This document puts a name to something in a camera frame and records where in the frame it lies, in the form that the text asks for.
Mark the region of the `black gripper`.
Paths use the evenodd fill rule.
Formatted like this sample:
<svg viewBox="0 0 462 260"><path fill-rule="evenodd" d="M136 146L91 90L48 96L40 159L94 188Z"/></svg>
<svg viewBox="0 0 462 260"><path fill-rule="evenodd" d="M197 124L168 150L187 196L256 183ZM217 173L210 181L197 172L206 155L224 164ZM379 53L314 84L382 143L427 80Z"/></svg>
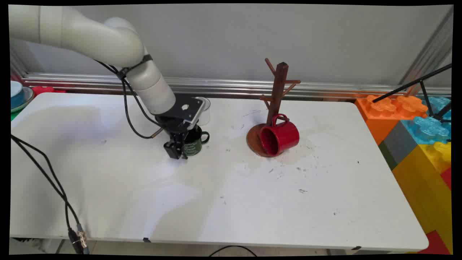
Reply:
<svg viewBox="0 0 462 260"><path fill-rule="evenodd" d="M181 118L159 115L155 115L155 120L170 136L170 140L164 143L164 149L168 156L177 160L182 156L183 159L187 160L186 138L190 130L197 128L197 124L188 123Z"/></svg>

